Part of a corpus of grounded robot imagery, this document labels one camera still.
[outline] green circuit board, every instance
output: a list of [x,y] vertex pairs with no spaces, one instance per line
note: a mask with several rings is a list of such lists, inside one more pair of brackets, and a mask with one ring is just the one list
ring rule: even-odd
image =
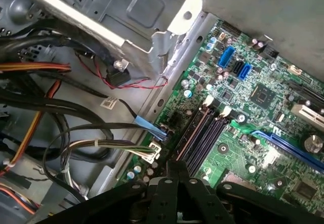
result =
[[[237,31],[226,29],[228,25],[223,25],[222,20],[217,21],[155,122],[158,127],[167,126],[172,130],[169,139],[161,143],[162,151],[155,166],[133,156],[118,184],[129,181],[127,174],[134,172],[135,166],[141,167],[141,171],[135,173],[135,180],[148,180],[162,172],[190,120],[191,112],[201,105],[207,95],[211,95],[221,103],[220,110],[229,106],[244,114],[248,120],[245,124],[233,120],[225,128],[195,177],[208,179],[213,187],[231,180],[312,213],[324,211],[324,175],[265,139],[259,138],[261,144],[256,147],[250,135],[257,129],[274,133],[300,149],[310,135],[322,137],[322,132],[291,113],[292,106],[303,97],[286,82],[302,83],[319,95],[324,94],[323,83],[298,68],[292,68],[292,64],[281,56],[275,60],[265,59],[260,51],[247,46],[251,40],[247,35],[239,33],[235,36],[233,31]],[[211,38],[218,40],[215,47],[207,52],[206,46]],[[220,73],[217,64],[228,46],[236,50],[234,59]],[[252,66],[244,80],[231,73],[237,61],[248,62]],[[229,75],[225,76],[224,71],[228,71]],[[189,82],[188,88],[183,88],[182,80]],[[185,90],[192,92],[190,98],[184,96]],[[175,112],[177,122],[171,124]],[[148,134],[142,145],[148,146],[152,139],[153,136]],[[220,151],[220,144],[226,144],[226,153]],[[324,162],[324,153],[313,157]]]

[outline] blue sata port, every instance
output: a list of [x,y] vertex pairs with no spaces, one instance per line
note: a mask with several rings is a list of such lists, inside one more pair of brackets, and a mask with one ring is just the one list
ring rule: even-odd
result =
[[229,64],[230,59],[232,58],[233,54],[235,52],[235,49],[233,47],[228,47],[223,55],[221,56],[221,59],[218,62],[218,65],[222,68],[226,68]]
[[251,71],[251,69],[252,69],[252,66],[250,64],[248,64],[248,63],[245,63],[245,65],[243,66],[243,68],[241,69],[241,71],[239,72],[237,77],[240,80],[244,81],[247,78],[247,76],[248,76],[249,72]]

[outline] motherboard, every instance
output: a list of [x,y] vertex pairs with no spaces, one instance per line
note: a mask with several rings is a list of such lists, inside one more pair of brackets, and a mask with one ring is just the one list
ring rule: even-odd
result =
[[169,159],[212,187],[234,182],[324,216],[324,85],[267,36],[218,20],[148,134],[155,159],[133,156],[118,184],[149,182]]

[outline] cable tie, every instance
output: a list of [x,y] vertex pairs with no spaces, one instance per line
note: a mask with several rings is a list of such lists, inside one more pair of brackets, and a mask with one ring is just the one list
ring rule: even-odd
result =
[[7,165],[8,167],[14,167],[16,164],[15,163],[10,163],[10,159],[9,158],[6,158],[4,161],[3,161],[3,164],[4,165]]
[[95,147],[98,147],[98,146],[99,146],[99,139],[96,138],[96,139],[95,139]]

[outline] blue pcie slot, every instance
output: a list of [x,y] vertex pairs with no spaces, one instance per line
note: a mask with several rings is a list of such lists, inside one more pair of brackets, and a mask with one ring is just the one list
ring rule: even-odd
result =
[[314,170],[316,170],[316,171],[318,171],[320,173],[324,173],[324,163],[323,162],[313,158],[312,155],[310,155],[310,154],[296,148],[295,146],[289,144],[287,141],[280,138],[276,134],[272,133],[271,135],[267,135],[266,133],[264,133],[264,132],[262,132],[260,130],[255,130],[251,134],[252,135],[257,135],[257,136],[260,136],[260,137],[263,137],[263,138],[267,139],[268,141],[273,143],[275,146],[277,146],[277,147],[283,149],[284,151],[292,154],[293,156],[295,156],[296,158],[298,158],[302,162],[306,163],[308,166],[310,166]]

